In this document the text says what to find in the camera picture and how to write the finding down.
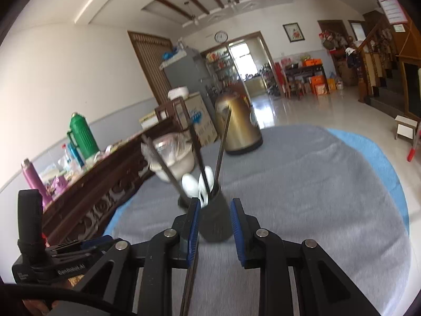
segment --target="gray tablecloth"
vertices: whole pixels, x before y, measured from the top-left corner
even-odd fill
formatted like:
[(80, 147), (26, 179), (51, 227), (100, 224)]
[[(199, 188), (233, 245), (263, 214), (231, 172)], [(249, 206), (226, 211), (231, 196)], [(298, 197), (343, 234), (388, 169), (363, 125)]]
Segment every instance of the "gray tablecloth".
[[(262, 131), (252, 153), (224, 155), (220, 184), (227, 200), (282, 239), (315, 239), (382, 315), (390, 315), (405, 288), (410, 243), (399, 212), (370, 164), (321, 127), (281, 126)], [(202, 149), (214, 167), (219, 143)], [(193, 175), (199, 176), (198, 168)], [(182, 212), (177, 193), (152, 177), (134, 196), (112, 235), (132, 244), (171, 226)], [(173, 314), (184, 273), (173, 270)], [(199, 244), (190, 315), (257, 315), (258, 270), (244, 270), (233, 238)]]

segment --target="clock face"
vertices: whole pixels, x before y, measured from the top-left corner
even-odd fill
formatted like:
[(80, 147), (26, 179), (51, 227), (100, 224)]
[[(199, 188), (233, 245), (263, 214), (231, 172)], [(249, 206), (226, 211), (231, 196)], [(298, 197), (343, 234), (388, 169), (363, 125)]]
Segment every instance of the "clock face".
[(228, 33), (225, 31), (218, 31), (215, 34), (215, 41), (218, 43), (225, 43), (228, 40)]

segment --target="pink thermos bottle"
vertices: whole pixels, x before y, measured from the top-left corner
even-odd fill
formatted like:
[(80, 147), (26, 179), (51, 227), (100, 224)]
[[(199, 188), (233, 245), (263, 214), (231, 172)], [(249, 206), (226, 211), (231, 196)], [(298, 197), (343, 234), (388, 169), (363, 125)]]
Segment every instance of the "pink thermos bottle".
[(39, 193), (43, 196), (43, 208), (45, 208), (53, 199), (47, 193), (46, 187), (44, 186), (41, 178), (39, 178), (37, 171), (35, 170), (34, 165), (27, 158), (22, 161), (22, 173), (24, 174), (29, 187), (31, 189), (38, 189)]

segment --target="kettle base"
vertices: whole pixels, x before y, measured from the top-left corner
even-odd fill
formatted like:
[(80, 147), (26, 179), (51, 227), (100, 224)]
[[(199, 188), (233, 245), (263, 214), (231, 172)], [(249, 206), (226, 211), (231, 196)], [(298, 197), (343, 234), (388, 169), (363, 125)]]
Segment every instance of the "kettle base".
[(251, 151), (254, 151), (256, 148), (259, 148), (263, 144), (263, 137), (261, 137), (258, 141), (256, 141), (254, 144), (240, 148), (239, 150), (234, 151), (225, 151), (228, 155), (243, 155), (245, 153), (249, 153)]

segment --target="picture frame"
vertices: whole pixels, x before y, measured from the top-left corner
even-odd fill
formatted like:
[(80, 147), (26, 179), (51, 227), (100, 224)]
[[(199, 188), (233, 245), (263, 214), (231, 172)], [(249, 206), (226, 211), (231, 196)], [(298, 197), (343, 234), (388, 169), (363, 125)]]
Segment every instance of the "picture frame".
[(298, 23), (287, 23), (282, 26), (284, 26), (284, 30), (287, 33), (288, 39), (291, 43), (299, 42), (300, 40), (306, 40)]

